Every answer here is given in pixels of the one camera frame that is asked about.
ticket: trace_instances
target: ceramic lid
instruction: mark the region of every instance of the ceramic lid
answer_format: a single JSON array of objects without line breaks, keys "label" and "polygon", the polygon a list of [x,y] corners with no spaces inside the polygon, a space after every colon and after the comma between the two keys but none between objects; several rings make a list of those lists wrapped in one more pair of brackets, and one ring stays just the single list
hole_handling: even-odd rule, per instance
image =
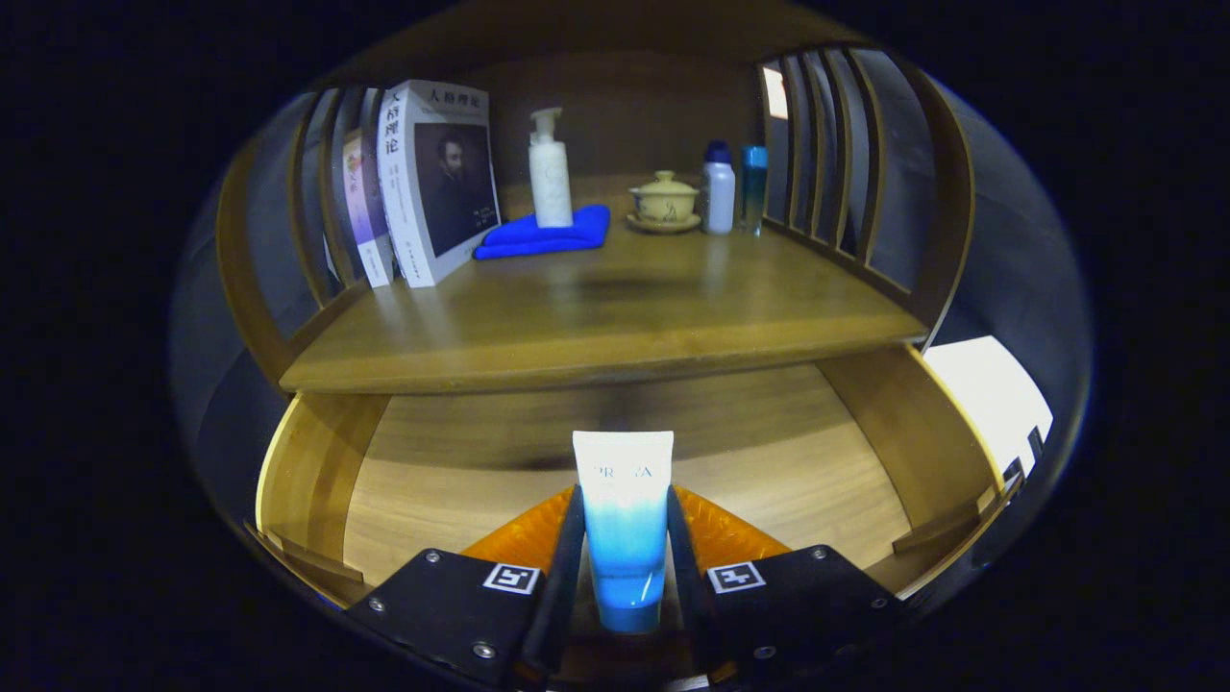
[{"label": "ceramic lid", "polygon": [[653,177],[658,179],[641,187],[633,187],[631,192],[633,194],[696,194],[700,192],[686,182],[674,179],[675,171],[653,171]]}]

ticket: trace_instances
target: white pump bottle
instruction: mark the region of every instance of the white pump bottle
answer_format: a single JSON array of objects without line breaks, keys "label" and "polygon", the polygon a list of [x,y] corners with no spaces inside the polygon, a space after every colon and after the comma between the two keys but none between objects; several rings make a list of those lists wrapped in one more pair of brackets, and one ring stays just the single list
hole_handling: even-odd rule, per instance
[{"label": "white pump bottle", "polygon": [[568,189],[568,154],[555,140],[555,118],[563,108],[530,113],[536,132],[530,134],[530,188],[539,227],[572,225],[572,192]]}]

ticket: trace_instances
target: blue and white tube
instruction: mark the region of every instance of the blue and white tube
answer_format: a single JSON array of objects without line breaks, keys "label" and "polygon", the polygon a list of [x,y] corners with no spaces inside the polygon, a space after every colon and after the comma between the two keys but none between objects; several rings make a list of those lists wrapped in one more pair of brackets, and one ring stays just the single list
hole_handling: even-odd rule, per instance
[{"label": "blue and white tube", "polygon": [[603,627],[611,632],[658,627],[674,442],[669,431],[572,434],[594,597]]}]

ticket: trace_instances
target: blue bottle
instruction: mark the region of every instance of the blue bottle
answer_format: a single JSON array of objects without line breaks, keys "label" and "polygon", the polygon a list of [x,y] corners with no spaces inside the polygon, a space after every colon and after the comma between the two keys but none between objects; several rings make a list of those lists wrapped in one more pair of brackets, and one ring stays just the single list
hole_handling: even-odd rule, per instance
[{"label": "blue bottle", "polygon": [[769,150],[764,146],[743,147],[743,199],[739,204],[739,227],[760,235],[760,219],[765,215],[765,184],[769,179]]}]

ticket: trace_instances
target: blue towel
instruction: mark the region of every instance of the blue towel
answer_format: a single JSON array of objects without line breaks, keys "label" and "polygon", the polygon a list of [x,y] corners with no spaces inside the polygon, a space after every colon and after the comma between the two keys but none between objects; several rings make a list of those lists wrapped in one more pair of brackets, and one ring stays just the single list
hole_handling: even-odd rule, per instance
[{"label": "blue towel", "polygon": [[475,248],[476,259],[494,259],[517,254],[540,254],[567,250],[601,247],[606,241],[611,210],[603,204],[590,204],[572,214],[568,227],[539,227],[534,214],[492,230]]}]

